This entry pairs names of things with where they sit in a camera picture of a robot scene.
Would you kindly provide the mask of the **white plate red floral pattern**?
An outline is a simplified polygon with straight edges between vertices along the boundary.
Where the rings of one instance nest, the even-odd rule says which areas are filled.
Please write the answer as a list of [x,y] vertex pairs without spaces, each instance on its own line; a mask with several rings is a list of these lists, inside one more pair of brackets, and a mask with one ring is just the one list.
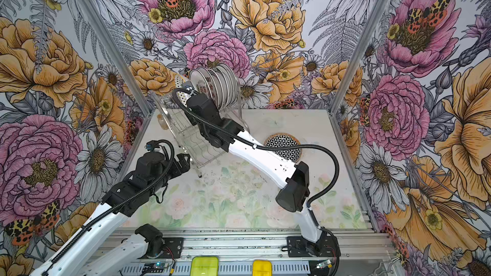
[[205,94],[214,102],[217,101],[216,91],[214,90],[214,81],[212,80],[211,74],[207,69],[198,67],[191,70],[189,75],[196,91]]

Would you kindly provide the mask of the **silver metal dish rack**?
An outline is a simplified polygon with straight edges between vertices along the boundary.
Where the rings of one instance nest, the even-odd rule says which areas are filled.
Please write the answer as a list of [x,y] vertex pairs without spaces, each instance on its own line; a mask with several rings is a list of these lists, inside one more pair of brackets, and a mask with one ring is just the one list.
[[215,148],[205,140],[197,126],[191,125],[184,111],[171,108],[169,96],[163,97],[156,93],[149,96],[156,103],[159,113],[162,114],[169,126],[169,131],[175,138],[179,148],[191,156],[191,166],[199,177],[204,174],[205,166],[209,165],[225,152]]

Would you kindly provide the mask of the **black white patterned plate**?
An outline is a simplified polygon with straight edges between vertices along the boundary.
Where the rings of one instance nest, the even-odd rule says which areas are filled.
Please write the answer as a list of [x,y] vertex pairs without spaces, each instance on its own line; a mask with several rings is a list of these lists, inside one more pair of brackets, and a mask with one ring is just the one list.
[[[264,142],[264,146],[271,147],[271,148],[293,147],[299,145],[300,145],[299,140],[287,133],[272,134]],[[274,153],[276,153],[282,158],[291,160],[292,162],[298,162],[302,157],[303,151],[301,148],[296,148],[296,149],[275,151]]]

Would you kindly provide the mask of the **white plate yellow rim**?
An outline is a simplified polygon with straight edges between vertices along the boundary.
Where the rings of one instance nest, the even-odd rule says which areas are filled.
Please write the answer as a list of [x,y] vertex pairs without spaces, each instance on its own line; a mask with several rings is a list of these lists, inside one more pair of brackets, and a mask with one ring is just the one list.
[[187,101],[191,98],[191,94],[194,91],[193,84],[190,82],[190,80],[188,78],[186,78],[182,75],[177,75],[175,77],[175,85],[176,85],[176,88],[182,88],[186,91],[185,93],[183,93],[183,92],[177,93],[177,97],[178,97],[179,101],[182,104],[186,105]]

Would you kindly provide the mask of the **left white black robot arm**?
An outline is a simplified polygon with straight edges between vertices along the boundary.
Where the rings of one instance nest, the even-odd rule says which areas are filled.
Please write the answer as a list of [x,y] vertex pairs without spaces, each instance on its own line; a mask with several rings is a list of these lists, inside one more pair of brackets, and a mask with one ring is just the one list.
[[116,184],[76,234],[32,275],[115,275],[134,260],[163,255],[167,248],[162,233],[146,224],[118,247],[90,261],[106,239],[159,188],[188,172],[190,167],[188,154],[166,157],[160,152],[145,153],[138,159],[132,177]]

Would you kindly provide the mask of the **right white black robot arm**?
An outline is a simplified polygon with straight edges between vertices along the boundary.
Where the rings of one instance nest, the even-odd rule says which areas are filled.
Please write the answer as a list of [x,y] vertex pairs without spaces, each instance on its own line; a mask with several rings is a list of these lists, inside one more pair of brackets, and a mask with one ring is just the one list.
[[[213,147],[239,157],[268,176],[280,189],[276,203],[293,213],[300,228],[304,245],[301,250],[319,257],[330,238],[332,254],[340,255],[339,244],[332,231],[319,224],[311,207],[312,202],[326,195],[340,176],[340,164],[335,154],[316,144],[268,147],[261,145],[241,124],[233,119],[221,117],[215,103],[205,94],[192,94],[182,88],[174,89],[172,98],[184,111],[192,125],[198,126],[201,136]],[[288,150],[317,150],[332,160],[334,173],[331,182],[315,195],[309,191],[309,167],[304,162],[295,163],[279,156]]]

